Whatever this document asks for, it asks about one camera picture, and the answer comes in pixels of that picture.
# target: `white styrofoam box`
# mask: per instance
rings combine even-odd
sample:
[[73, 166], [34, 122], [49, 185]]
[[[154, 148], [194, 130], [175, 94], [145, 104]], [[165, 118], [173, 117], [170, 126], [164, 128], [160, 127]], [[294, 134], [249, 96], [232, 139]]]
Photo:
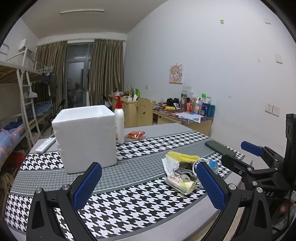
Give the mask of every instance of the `white styrofoam box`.
[[117, 163], [115, 114], [104, 105], [62, 110], [52, 122], [67, 173], [84, 172], [94, 162]]

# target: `gray tabletop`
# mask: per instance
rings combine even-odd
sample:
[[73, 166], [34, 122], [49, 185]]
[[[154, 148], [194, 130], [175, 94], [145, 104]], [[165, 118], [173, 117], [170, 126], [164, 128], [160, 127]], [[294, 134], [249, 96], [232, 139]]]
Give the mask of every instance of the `gray tabletop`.
[[[131, 131], [145, 131], [145, 138], [160, 137], [171, 134], [178, 134], [183, 132], [192, 131], [191, 129], [180, 125], [178, 123], [154, 125], [154, 126], [142, 126], [135, 128], [125, 129], [125, 135]], [[39, 140], [30, 153], [35, 153], [36, 148], [44, 142], [45, 139]], [[56, 143], [52, 144], [47, 149], [47, 152], [57, 151]], [[244, 162], [252, 164], [252, 161], [245, 157]], [[239, 185], [241, 183], [241, 177], [235, 173], [231, 173], [225, 181], [227, 183], [234, 183]], [[157, 225], [147, 231], [137, 233], [135, 235], [122, 238], [120, 240], [128, 241], [148, 241], [148, 240], [159, 240], [160, 237], [165, 237], [163, 240], [180, 241], [190, 237], [193, 233], [201, 229], [219, 210], [215, 209], [209, 200], [208, 196], [200, 199], [200, 201], [176, 216], [160, 225]], [[11, 229], [13, 234], [18, 240], [25, 241], [25, 235], [16, 232]]]

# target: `desk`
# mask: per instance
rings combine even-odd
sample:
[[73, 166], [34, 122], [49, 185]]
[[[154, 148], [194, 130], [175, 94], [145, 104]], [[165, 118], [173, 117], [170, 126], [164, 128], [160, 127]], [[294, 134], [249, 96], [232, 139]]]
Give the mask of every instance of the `desk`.
[[202, 117], [200, 123], [194, 122], [192, 120], [187, 120], [184, 118], [179, 118], [176, 116], [177, 113], [182, 113], [180, 110], [165, 110], [159, 104], [153, 105], [153, 114], [158, 116], [157, 124], [167, 124], [167, 123], [179, 123], [192, 130], [198, 131], [206, 136], [210, 136], [210, 130], [213, 122], [213, 118]]
[[[165, 153], [176, 150], [217, 160], [219, 174], [227, 183], [239, 185], [240, 176], [221, 166], [221, 155], [204, 145], [211, 138], [203, 134], [177, 123], [125, 129], [125, 134], [139, 129], [146, 132], [146, 139], [117, 145], [117, 164], [103, 168], [101, 180], [78, 213], [98, 240], [184, 240], [219, 211], [199, 185], [192, 194], [184, 196], [165, 183], [161, 162]], [[78, 176], [66, 173], [55, 144], [44, 154], [35, 153], [38, 145], [16, 175], [5, 211], [5, 221], [19, 241], [25, 241], [36, 188], [56, 190]], [[238, 152], [237, 158], [251, 164]], [[73, 240], [59, 209], [56, 214], [66, 237]]]
[[[112, 102], [112, 111], [115, 110], [117, 98], [109, 95], [109, 100]], [[138, 101], [128, 100], [126, 97], [121, 98], [122, 109], [124, 112], [124, 128], [131, 128], [137, 126], [137, 109], [136, 104]]]

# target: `blue gripper pad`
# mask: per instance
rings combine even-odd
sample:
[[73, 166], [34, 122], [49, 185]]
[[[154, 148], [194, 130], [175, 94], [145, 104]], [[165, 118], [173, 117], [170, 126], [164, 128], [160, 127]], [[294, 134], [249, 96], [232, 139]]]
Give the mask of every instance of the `blue gripper pad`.
[[102, 167], [97, 163], [94, 168], [90, 171], [87, 177], [84, 179], [82, 184], [79, 186], [73, 196], [73, 208], [78, 211], [83, 209], [91, 196], [93, 190], [98, 184], [102, 176]]
[[226, 206], [224, 192], [215, 182], [208, 170], [204, 167], [202, 161], [196, 166], [196, 175], [207, 192], [213, 206], [216, 209], [223, 211]]
[[260, 148], [259, 146], [256, 146], [250, 142], [247, 142], [247, 141], [243, 141], [241, 143], [241, 149], [247, 151], [247, 152], [250, 152], [252, 153], [253, 155], [256, 155], [256, 156], [263, 156], [264, 155], [264, 152], [262, 150], [262, 148]]

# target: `remote control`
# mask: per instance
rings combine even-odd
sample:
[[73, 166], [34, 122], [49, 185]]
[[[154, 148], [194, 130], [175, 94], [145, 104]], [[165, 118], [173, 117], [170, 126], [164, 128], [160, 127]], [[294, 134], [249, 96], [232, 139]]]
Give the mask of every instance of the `remote control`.
[[55, 142], [55, 140], [56, 140], [55, 137], [54, 137], [54, 138], [48, 138], [45, 142], [43, 142], [43, 143], [42, 143], [42, 144], [36, 149], [36, 152], [38, 152], [38, 153], [43, 153], [43, 152], [45, 152], [46, 149], [47, 149], [48, 147], [50, 147], [50, 145], [51, 145], [52, 143]]

